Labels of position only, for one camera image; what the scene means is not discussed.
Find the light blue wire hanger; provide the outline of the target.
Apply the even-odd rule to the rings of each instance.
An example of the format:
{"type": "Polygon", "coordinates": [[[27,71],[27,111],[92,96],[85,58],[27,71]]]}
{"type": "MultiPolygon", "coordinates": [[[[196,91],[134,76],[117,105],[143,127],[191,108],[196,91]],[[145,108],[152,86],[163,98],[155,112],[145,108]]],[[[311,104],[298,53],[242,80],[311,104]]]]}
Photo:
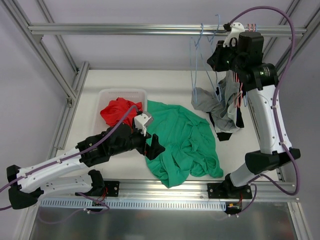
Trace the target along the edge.
{"type": "Polygon", "coordinates": [[[194,102],[197,103],[197,75],[198,75],[198,49],[200,47],[200,41],[203,36],[204,25],[200,24],[200,32],[198,38],[191,37],[189,40],[189,67],[190,67],[190,79],[192,86],[192,96],[194,102]]]}

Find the green tank top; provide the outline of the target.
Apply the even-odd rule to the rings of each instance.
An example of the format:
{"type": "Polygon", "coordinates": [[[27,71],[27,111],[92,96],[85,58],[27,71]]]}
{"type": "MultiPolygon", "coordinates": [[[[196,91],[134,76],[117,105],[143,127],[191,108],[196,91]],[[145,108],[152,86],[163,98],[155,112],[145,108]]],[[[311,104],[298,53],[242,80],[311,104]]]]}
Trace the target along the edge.
{"type": "Polygon", "coordinates": [[[179,186],[189,176],[223,177],[216,140],[206,119],[181,105],[151,100],[147,110],[154,118],[147,130],[158,136],[165,151],[145,161],[163,185],[167,188],[179,186]]]}

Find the red tank top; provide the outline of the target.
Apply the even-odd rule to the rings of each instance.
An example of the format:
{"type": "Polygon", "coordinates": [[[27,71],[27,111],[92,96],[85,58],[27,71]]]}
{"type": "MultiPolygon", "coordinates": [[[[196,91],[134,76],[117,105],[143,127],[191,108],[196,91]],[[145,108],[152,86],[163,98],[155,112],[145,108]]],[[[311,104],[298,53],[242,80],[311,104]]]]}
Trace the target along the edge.
{"type": "Polygon", "coordinates": [[[100,111],[100,116],[110,127],[114,127],[130,107],[136,106],[140,112],[143,111],[142,102],[132,102],[122,97],[111,100],[104,109],[100,111]]]}

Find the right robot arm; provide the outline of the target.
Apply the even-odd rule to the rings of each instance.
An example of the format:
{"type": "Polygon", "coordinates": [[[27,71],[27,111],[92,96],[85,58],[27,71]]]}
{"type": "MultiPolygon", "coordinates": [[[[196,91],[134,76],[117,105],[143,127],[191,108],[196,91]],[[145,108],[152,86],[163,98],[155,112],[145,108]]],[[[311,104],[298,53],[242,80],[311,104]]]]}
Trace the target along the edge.
{"type": "Polygon", "coordinates": [[[249,183],[267,171],[289,162],[296,167],[301,157],[286,134],[278,95],[280,81],[275,66],[262,61],[263,43],[259,32],[229,32],[207,60],[216,72],[236,73],[258,134],[259,150],[246,153],[244,164],[227,174],[218,188],[231,199],[239,197],[249,183]]]}

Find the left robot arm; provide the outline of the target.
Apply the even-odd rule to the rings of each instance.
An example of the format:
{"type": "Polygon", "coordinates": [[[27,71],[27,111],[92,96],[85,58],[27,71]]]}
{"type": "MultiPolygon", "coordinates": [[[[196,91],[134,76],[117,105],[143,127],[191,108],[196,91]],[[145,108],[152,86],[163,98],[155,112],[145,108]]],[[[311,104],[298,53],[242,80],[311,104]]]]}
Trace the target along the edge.
{"type": "Polygon", "coordinates": [[[132,150],[154,160],[166,149],[159,143],[156,134],[143,133],[121,123],[87,137],[68,152],[42,163],[24,168],[11,165],[6,169],[10,206],[14,210],[28,208],[44,196],[68,191],[98,196],[105,187],[99,171],[90,170],[84,176],[75,178],[65,178],[64,175],[90,169],[108,162],[112,156],[132,150]]]}

